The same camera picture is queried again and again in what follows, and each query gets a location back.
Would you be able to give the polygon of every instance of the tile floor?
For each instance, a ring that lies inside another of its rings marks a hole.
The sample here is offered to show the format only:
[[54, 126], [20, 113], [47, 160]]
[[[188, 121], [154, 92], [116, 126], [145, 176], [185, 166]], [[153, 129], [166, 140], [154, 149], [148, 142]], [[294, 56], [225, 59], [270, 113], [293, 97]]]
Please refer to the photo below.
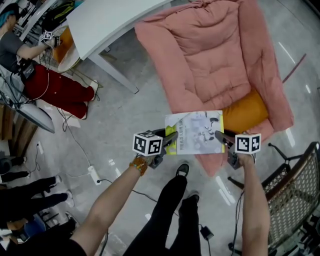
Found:
[[[275, 134], [268, 142], [276, 144], [288, 156], [304, 152], [310, 142], [320, 140], [320, 19], [301, 0], [258, 0], [271, 34], [281, 77], [284, 78], [303, 54], [307, 54], [301, 66], [285, 83], [284, 89], [293, 110], [295, 124], [284, 132]], [[173, 5], [184, 1], [174, 1]], [[79, 70], [97, 79], [104, 87], [99, 89], [100, 101], [90, 104], [87, 120], [73, 119], [74, 137], [81, 143], [101, 178], [114, 180], [133, 158], [132, 136], [136, 132], [164, 127], [164, 116], [170, 109], [152, 61], [136, 39], [133, 30], [111, 45], [114, 65], [139, 88], [134, 95], [116, 82], [90, 60], [81, 63]], [[87, 173], [88, 163], [69, 131], [63, 132], [62, 118], [52, 106], [44, 105], [52, 116], [55, 134], [38, 129], [29, 146], [29, 169], [34, 167], [36, 144], [41, 142], [44, 154], [38, 155], [41, 170], [34, 172], [30, 181], [60, 174], [64, 185], [56, 190], [71, 189], [75, 208], [64, 203], [54, 207], [60, 213], [70, 211], [82, 222], [98, 195], [108, 187], [108, 182], [96, 186]], [[243, 180], [241, 171], [229, 166], [222, 168], [215, 177], [207, 177], [193, 156], [166, 156], [156, 169], [150, 169], [135, 189], [157, 199], [164, 185], [174, 176], [179, 161], [191, 163], [187, 190], [198, 190], [199, 219], [214, 233], [210, 240], [212, 255], [229, 255], [228, 243], [235, 230], [235, 208], [240, 191], [227, 181], [232, 175]], [[257, 157], [257, 171], [265, 179], [282, 159], [264, 144]], [[110, 236], [104, 255], [122, 255], [135, 235], [147, 223], [155, 203], [144, 196], [132, 193], [110, 228]], [[169, 247], [178, 230], [178, 218], [174, 215], [167, 239]], [[203, 256], [209, 255], [208, 244], [201, 238]]]

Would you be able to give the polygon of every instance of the orange pillow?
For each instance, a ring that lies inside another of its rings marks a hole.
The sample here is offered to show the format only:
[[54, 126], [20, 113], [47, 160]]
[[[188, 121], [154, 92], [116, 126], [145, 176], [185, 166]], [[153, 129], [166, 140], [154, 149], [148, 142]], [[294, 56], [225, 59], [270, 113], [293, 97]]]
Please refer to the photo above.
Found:
[[222, 113], [224, 129], [236, 134], [242, 134], [269, 117], [265, 103], [255, 89], [224, 108]]
[[53, 58], [60, 63], [65, 57], [67, 51], [74, 44], [74, 39], [72, 38], [69, 27], [67, 27], [63, 33], [60, 35], [60, 40], [62, 44], [54, 49]]

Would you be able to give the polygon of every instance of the teal hair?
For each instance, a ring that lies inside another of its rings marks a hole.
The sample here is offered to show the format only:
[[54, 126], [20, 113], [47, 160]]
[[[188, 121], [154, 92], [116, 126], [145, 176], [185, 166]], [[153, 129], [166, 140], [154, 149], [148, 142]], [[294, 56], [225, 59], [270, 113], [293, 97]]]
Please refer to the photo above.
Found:
[[9, 10], [9, 11], [0, 15], [0, 28], [6, 23], [7, 18], [10, 15], [15, 15], [15, 12], [13, 10]]

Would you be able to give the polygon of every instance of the wicker chair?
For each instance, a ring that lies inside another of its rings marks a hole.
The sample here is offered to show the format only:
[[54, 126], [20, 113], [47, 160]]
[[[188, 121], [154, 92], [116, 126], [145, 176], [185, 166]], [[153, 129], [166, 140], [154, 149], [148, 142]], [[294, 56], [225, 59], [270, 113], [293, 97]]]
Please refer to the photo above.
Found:
[[[304, 154], [286, 157], [279, 148], [273, 147], [285, 162], [263, 183], [271, 216], [268, 239], [269, 255], [275, 255], [279, 245], [284, 243], [312, 215], [320, 202], [320, 151], [318, 142], [312, 142]], [[290, 160], [299, 159], [291, 169]], [[244, 185], [228, 178], [240, 189]]]

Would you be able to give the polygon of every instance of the booklet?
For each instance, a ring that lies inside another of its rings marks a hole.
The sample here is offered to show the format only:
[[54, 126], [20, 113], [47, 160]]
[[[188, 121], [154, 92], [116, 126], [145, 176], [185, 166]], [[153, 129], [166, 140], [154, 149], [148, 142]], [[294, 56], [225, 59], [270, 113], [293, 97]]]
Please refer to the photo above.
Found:
[[215, 137], [224, 132], [222, 110], [197, 111], [165, 116], [165, 135], [178, 132], [178, 139], [166, 148], [168, 155], [218, 154], [225, 146]]

